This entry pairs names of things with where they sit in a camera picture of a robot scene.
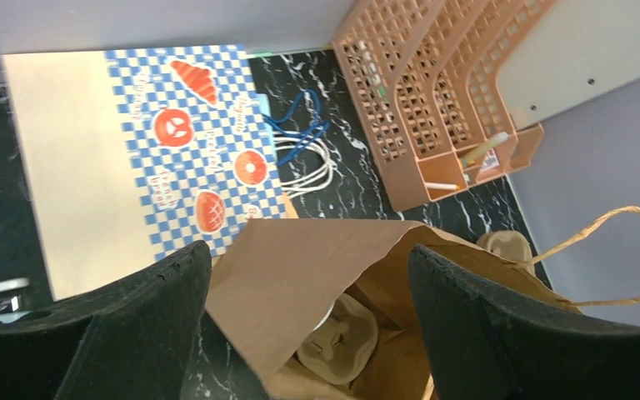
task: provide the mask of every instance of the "paper bag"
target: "paper bag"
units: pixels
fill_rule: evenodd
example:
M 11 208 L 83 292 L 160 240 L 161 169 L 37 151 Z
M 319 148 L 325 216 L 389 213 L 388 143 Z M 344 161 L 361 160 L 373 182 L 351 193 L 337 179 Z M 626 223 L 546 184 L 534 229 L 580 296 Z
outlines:
M 428 399 L 432 380 L 407 276 L 419 243 L 577 311 L 532 275 L 450 233 L 420 222 L 332 219 L 251 221 L 212 272 L 207 310 L 274 397 Z M 293 354 L 343 292 L 373 311 L 380 336 L 359 377 L 333 387 Z

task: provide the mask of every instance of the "blue and white checkered paper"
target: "blue and white checkered paper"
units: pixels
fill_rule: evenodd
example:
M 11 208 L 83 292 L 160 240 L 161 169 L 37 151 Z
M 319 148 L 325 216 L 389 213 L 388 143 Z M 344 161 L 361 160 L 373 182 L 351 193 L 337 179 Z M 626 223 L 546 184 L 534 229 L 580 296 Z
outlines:
M 140 203 L 145 223 L 153 228 L 151 244 L 159 247 L 157 260 L 198 239 L 209 244 L 213 256 L 221 255 L 251 216 L 280 218 L 285 213 L 272 144 L 263 131 L 251 70 L 239 46 L 113 50 L 105 57 L 117 110 L 127 120 L 122 143 L 137 173 L 135 184 L 148 189 Z M 210 69 L 217 87 L 215 106 L 183 83 L 170 67 L 173 60 Z M 249 109 L 239 114 L 234 108 L 244 98 L 250 100 Z M 159 142 L 153 120 L 165 108 L 189 114 L 189 144 L 168 147 Z M 243 132 L 238 130 L 240 117 Z M 267 179 L 257 186 L 244 185 L 233 172 L 235 155 L 244 150 L 258 151 L 267 162 Z M 198 226 L 195 202 L 201 191 L 215 192 L 224 202 L 225 221 L 216 232 Z

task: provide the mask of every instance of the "perforated basket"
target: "perforated basket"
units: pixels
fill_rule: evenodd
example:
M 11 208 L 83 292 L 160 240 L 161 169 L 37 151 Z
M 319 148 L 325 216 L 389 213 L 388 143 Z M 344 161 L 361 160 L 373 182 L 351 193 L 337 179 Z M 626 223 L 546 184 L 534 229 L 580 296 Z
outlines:
M 396 210 L 509 169 L 518 138 L 498 92 L 499 68 L 555 0 L 362 0 L 333 45 Z M 499 168 L 459 158 L 494 133 Z

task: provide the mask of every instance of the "blue cable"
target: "blue cable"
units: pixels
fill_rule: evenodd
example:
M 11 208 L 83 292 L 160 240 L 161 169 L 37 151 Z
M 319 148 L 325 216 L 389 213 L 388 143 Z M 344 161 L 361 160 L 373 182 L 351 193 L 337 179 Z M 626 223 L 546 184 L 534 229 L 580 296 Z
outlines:
M 300 99 L 303 97 L 304 93 L 309 93 L 312 97 L 312 103 L 315 106 L 315 115 L 312 118 L 311 125 L 307 129 L 299 133 L 290 133 L 283 130 L 279 125 L 285 123 L 287 120 L 291 118 L 291 116 L 296 112 L 298 108 L 298 104 L 300 103 Z M 278 161 L 277 165 L 283 165 L 285 163 L 293 160 L 300 152 L 305 150 L 311 143 L 315 142 L 325 131 L 328 130 L 330 126 L 330 122 L 323 122 L 320 120 L 320 112 L 322 111 L 322 106 L 320 104 L 320 97 L 317 93 L 315 93 L 312 89 L 304 89 L 296 95 L 296 98 L 293 100 L 293 104 L 291 108 L 286 112 L 280 119 L 274 119 L 268 115 L 263 115 L 263 120 L 265 123 L 271 125 L 271 127 L 281 133 L 283 136 L 287 138 L 300 138 L 301 141 L 296 143 L 291 152 L 286 155 L 286 157 L 282 158 Z

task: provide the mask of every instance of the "twisted paper handle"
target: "twisted paper handle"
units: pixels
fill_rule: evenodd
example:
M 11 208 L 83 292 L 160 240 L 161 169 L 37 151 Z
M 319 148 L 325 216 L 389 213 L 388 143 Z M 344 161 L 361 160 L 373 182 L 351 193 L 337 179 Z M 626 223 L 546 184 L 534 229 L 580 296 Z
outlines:
M 564 248 L 569 247 L 570 245 L 580 242 L 581 240 L 583 240 L 584 238 L 587 238 L 588 236 L 590 236 L 591 233 L 595 232 L 598 230 L 598 228 L 600 228 L 600 226 L 602 226 L 602 224 L 605 223 L 605 221 L 607 221 L 609 218 L 614 217 L 617 214 L 621 214 L 621 213 L 635 213 L 635 214 L 639 214 L 640 215 L 640 207 L 637 206 L 626 206 L 626 207 L 621 207 L 621 208 L 616 208 L 610 212 L 605 213 L 604 215 L 602 215 L 600 218 L 596 219 L 595 222 L 593 222 L 589 227 L 584 228 L 582 231 L 576 233 L 575 235 L 573 235 L 571 238 L 569 238 L 568 240 L 566 240 L 565 242 L 557 245 L 556 247 L 548 250 L 547 252 L 545 252 L 544 254 L 541 254 L 540 256 L 536 256 L 532 259 L 530 259 L 527 262 L 520 262 L 518 265 L 520 267 L 524 267 L 525 265 L 533 265 L 535 263 L 541 262 L 543 260 L 545 260 L 546 258 L 551 257 L 553 254 L 560 252 L 561 250 L 563 250 Z M 584 307 L 584 306 L 627 306 L 627 305 L 631 305 L 631 304 L 638 304 L 640 303 L 640 297 L 632 297 L 632 298 L 624 298 L 622 300 L 599 300 L 599 301 L 592 301 L 592 302 L 569 302 L 568 304 L 574 307 Z

